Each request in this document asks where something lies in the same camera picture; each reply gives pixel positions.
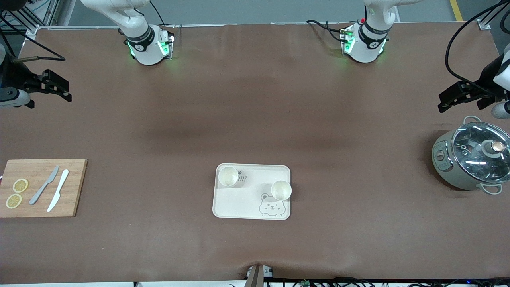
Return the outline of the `white IKEA cup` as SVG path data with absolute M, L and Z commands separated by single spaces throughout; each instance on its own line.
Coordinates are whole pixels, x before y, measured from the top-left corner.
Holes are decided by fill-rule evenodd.
M 291 197 L 292 187 L 286 181 L 276 181 L 271 186 L 270 192 L 276 200 L 285 201 Z
M 218 173 L 218 181 L 224 187 L 233 187 L 238 178 L 238 171 L 234 167 L 224 167 Z

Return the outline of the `glass pot lid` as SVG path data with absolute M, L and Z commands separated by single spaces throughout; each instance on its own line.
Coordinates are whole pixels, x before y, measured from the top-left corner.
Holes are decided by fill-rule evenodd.
M 468 122 L 453 135 L 453 154 L 473 178 L 489 184 L 510 181 L 510 134 L 486 122 Z

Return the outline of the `cream bear print tray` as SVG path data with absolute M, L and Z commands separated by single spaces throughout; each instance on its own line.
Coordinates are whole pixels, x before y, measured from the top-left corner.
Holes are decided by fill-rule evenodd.
M 218 173 L 224 167 L 237 169 L 233 187 L 224 187 Z M 222 163 L 216 168 L 212 212 L 218 218 L 286 220 L 291 215 L 291 198 L 279 201 L 270 189 L 274 182 L 291 184 L 291 170 L 285 165 Z

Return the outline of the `grey plastic knife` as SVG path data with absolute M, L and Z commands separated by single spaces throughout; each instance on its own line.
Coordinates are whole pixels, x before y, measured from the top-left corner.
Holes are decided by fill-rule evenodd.
M 56 165 L 56 167 L 53 169 L 52 173 L 49 175 L 47 180 L 43 183 L 43 185 L 40 187 L 40 189 L 38 189 L 36 194 L 34 194 L 33 197 L 29 200 L 29 204 L 30 205 L 35 205 L 37 203 L 37 201 L 39 200 L 40 196 L 44 192 L 45 188 L 51 182 L 53 182 L 53 180 L 56 178 L 56 175 L 58 174 L 58 171 L 59 171 L 59 165 Z

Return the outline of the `aluminium frame post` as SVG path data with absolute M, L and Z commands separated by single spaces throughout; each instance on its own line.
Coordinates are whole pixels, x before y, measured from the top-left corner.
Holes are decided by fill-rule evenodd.
M 490 30 L 492 28 L 491 23 L 499 16 L 506 8 L 510 7 L 510 0 L 497 0 L 490 10 L 481 14 L 477 18 L 477 24 L 481 30 Z
M 16 30 L 33 37 L 40 27 L 56 24 L 61 0 L 0 0 L 0 29 L 6 34 Z

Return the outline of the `wooden cutting board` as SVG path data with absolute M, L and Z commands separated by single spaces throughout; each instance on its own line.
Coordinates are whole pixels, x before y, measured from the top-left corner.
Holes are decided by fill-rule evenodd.
M 35 205 L 29 200 L 47 180 L 53 169 L 59 165 L 56 178 L 45 189 Z M 86 159 L 12 159 L 8 160 L 2 173 L 0 182 L 0 218 L 45 218 L 45 217 L 73 217 L 75 216 L 80 193 L 87 167 Z M 68 169 L 67 177 L 62 189 L 61 197 L 51 212 L 47 208 L 60 180 L 62 172 Z M 7 209 L 6 200 L 11 194 L 13 183 L 25 178 L 29 187 L 22 193 L 22 203 L 14 209 Z

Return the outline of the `metal table edge bracket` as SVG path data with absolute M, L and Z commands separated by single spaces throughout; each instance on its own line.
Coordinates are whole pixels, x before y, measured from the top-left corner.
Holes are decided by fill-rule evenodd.
M 271 287 L 266 279 L 273 278 L 273 268 L 267 265 L 253 265 L 248 269 L 244 287 Z

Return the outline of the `brown table cover mat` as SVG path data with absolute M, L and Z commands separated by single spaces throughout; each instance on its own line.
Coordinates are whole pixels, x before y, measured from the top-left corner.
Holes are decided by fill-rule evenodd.
M 474 103 L 439 113 L 460 22 L 395 24 L 373 63 L 306 24 L 184 27 L 174 58 L 135 62 L 114 29 L 41 30 L 71 103 L 0 111 L 10 159 L 88 160 L 75 217 L 0 219 L 0 284 L 510 277 L 510 191 L 459 191 L 431 148 Z M 291 170 L 286 220 L 218 218 L 222 163 Z

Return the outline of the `grey pot with glass lid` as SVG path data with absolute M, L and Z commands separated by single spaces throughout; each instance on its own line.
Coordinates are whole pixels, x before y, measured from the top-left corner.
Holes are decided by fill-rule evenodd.
M 468 122 L 483 121 L 476 116 L 466 116 L 462 125 Z M 465 191 L 475 191 L 479 189 L 489 195 L 501 194 L 502 186 L 506 182 L 498 184 L 481 182 L 466 173 L 457 163 L 453 154 L 453 135 L 457 129 L 440 136 L 432 146 L 431 158 L 437 173 L 449 184 Z

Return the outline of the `white plastic knife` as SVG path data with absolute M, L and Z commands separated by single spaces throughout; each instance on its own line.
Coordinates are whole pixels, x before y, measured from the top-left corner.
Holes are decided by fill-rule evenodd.
M 56 206 L 56 204 L 58 203 L 58 201 L 61 197 L 61 189 L 62 189 L 68 176 L 69 176 L 69 170 L 65 169 L 62 172 L 62 175 L 60 176 L 60 180 L 59 180 L 58 186 L 56 188 L 55 194 L 53 195 L 51 203 L 49 204 L 49 207 L 46 210 L 47 212 L 51 212 L 53 210 L 53 208 Z

